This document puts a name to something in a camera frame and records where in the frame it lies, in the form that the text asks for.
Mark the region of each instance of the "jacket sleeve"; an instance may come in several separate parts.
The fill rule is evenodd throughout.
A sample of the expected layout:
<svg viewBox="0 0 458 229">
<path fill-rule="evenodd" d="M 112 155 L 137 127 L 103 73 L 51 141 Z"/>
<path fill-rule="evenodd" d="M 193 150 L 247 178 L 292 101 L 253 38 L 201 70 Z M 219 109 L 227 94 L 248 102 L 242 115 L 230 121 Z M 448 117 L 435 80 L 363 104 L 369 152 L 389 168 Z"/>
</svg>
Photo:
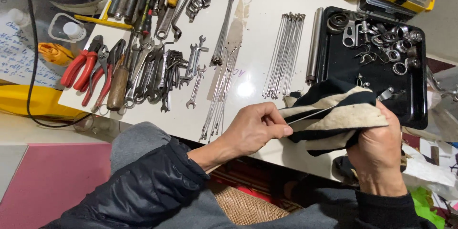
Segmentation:
<svg viewBox="0 0 458 229">
<path fill-rule="evenodd" d="M 167 219 L 210 177 L 188 159 L 190 149 L 172 138 L 121 168 L 80 204 L 44 228 L 151 227 Z"/>
<path fill-rule="evenodd" d="M 356 192 L 359 216 L 356 223 L 363 229 L 436 229 L 430 221 L 417 216 L 410 193 L 401 197 L 383 197 Z"/>
</svg>

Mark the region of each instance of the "striped cloth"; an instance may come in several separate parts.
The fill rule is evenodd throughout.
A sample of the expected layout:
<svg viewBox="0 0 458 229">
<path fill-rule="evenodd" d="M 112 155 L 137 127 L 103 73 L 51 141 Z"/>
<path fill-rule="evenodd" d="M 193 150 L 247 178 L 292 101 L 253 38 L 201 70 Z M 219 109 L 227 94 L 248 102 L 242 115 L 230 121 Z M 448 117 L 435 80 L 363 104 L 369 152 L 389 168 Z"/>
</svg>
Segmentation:
<svg viewBox="0 0 458 229">
<path fill-rule="evenodd" d="M 319 156 L 355 145 L 363 128 L 388 126 L 375 107 L 375 98 L 370 89 L 331 78 L 315 84 L 303 96 L 302 92 L 291 92 L 283 99 L 286 108 L 279 111 L 289 123 L 337 105 L 290 124 L 294 133 L 288 138 L 305 144 L 310 155 Z"/>
</svg>

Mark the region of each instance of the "white table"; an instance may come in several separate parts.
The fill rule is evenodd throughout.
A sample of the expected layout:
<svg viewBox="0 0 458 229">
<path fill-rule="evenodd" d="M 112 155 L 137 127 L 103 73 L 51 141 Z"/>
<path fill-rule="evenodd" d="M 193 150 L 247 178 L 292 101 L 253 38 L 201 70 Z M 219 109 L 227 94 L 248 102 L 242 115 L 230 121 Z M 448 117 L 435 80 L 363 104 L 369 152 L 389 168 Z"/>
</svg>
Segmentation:
<svg viewBox="0 0 458 229">
<path fill-rule="evenodd" d="M 225 127 L 230 124 L 239 109 L 249 104 L 268 101 L 261 94 L 282 14 L 293 12 L 306 15 L 291 91 L 308 91 L 309 87 L 306 85 L 305 79 L 315 10 L 319 7 L 327 6 L 336 6 L 347 10 L 356 9 L 354 4 L 347 3 L 344 0 L 235 0 L 232 13 L 236 11 L 239 1 L 243 1 L 245 5 L 243 44 L 235 66 L 238 73 L 233 79 L 226 102 Z M 184 57 L 188 58 L 191 52 L 189 45 L 198 43 L 200 35 L 205 36 L 207 41 L 205 41 L 204 46 L 209 47 L 210 51 L 209 53 L 202 53 L 200 65 L 206 64 L 208 67 L 224 19 L 227 2 L 228 0 L 212 0 L 211 6 L 202 10 L 193 23 L 189 23 L 187 16 L 183 14 L 178 22 L 178 26 L 183 31 L 183 36 L 174 45 L 169 46 L 174 50 L 182 51 Z M 129 39 L 129 32 L 127 31 L 96 25 L 89 42 L 99 34 L 104 36 L 104 43 L 110 49 L 120 38 L 124 38 L 127 41 Z M 173 33 L 171 32 L 165 42 L 172 40 Z M 111 112 L 107 116 L 133 125 L 149 121 L 171 135 L 198 141 L 210 106 L 207 95 L 211 89 L 210 85 L 214 73 L 215 71 L 211 67 L 204 74 L 205 78 L 200 85 L 195 109 L 187 109 L 185 105 L 191 96 L 194 86 L 194 81 L 192 81 L 189 86 L 185 86 L 181 90 L 174 89 L 171 92 L 171 112 L 161 113 L 161 103 L 151 105 L 145 102 L 128 110 L 124 116 L 120 116 L 115 112 Z M 90 112 L 90 108 L 94 105 L 101 87 L 102 83 L 99 83 L 91 102 L 85 108 L 81 106 L 84 95 L 73 88 L 66 89 L 63 92 L 59 103 Z M 284 107 L 281 99 L 275 100 L 274 103 L 278 108 Z M 302 145 L 291 143 L 288 140 L 271 140 L 253 157 L 306 173 L 340 180 L 341 178 L 332 174 L 331 164 L 335 157 L 344 154 L 345 151 L 334 151 L 319 157 L 312 157 L 304 150 Z"/>
</svg>

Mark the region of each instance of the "black tray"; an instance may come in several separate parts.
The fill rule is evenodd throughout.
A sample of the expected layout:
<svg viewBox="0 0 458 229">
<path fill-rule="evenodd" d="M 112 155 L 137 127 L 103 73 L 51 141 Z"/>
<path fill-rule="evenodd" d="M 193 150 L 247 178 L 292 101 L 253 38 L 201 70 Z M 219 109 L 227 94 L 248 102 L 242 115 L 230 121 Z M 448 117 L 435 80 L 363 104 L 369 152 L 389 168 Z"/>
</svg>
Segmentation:
<svg viewBox="0 0 458 229">
<path fill-rule="evenodd" d="M 377 96 L 389 87 L 393 87 L 394 93 L 404 91 L 396 99 L 386 99 L 382 103 L 398 116 L 402 126 L 419 130 L 425 129 L 428 126 L 425 33 L 420 28 L 408 26 L 410 29 L 420 31 L 423 37 L 420 43 L 413 45 L 417 47 L 418 58 L 421 62 L 420 69 L 414 69 L 405 75 L 399 76 L 392 72 L 392 62 L 384 64 L 377 59 L 361 66 L 359 57 L 355 56 L 364 51 L 365 48 L 350 49 L 342 44 L 343 33 L 332 35 L 326 31 L 328 18 L 342 11 L 343 9 L 332 6 L 324 10 L 318 47 L 316 82 L 326 80 L 328 77 L 335 77 L 339 80 L 356 84 L 356 78 L 358 74 L 361 74 L 363 82 L 369 82 L 369 88 Z M 372 15 L 369 15 L 367 21 L 371 25 L 385 23 L 394 26 L 405 26 L 403 23 Z M 360 44 L 363 44 L 362 36 L 359 37 L 359 40 Z M 404 62 L 406 54 L 402 53 L 401 57 L 401 62 Z"/>
</svg>

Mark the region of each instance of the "pliers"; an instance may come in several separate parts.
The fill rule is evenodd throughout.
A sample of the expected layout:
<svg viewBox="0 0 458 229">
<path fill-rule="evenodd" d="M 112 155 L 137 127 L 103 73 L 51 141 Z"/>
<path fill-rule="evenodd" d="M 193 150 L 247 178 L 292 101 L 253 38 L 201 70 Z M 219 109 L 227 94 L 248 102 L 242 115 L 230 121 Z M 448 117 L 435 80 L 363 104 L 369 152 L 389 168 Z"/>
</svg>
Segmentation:
<svg viewBox="0 0 458 229">
<path fill-rule="evenodd" d="M 97 35 L 92 40 L 89 48 L 87 50 L 80 51 L 80 55 L 73 60 L 60 79 L 60 84 L 63 86 L 70 88 L 73 83 L 75 82 L 79 71 L 83 67 L 84 70 L 81 74 L 80 78 L 76 81 L 75 85 L 73 86 L 74 89 L 77 91 L 83 91 L 83 88 L 88 83 L 89 77 L 91 76 L 91 72 L 94 69 L 95 63 L 97 61 L 97 52 L 103 45 L 104 37 L 102 35 Z"/>
<path fill-rule="evenodd" d="M 96 67 L 92 71 L 91 76 L 89 77 L 89 84 L 85 86 L 85 88 L 89 87 L 89 91 L 86 92 L 86 96 L 84 97 L 84 100 L 82 103 L 83 107 L 87 106 L 89 101 L 91 100 L 92 94 L 94 93 L 94 88 L 97 85 L 100 78 L 102 77 L 102 75 L 105 75 L 105 83 L 102 88 L 102 91 L 100 92 L 99 98 L 97 99 L 95 106 L 100 107 L 106 95 L 108 94 L 108 91 L 110 90 L 111 78 L 113 74 L 113 64 L 111 60 L 108 58 L 108 56 L 109 56 L 108 48 L 106 45 L 104 45 L 99 50 L 98 62 L 97 62 Z"/>
</svg>

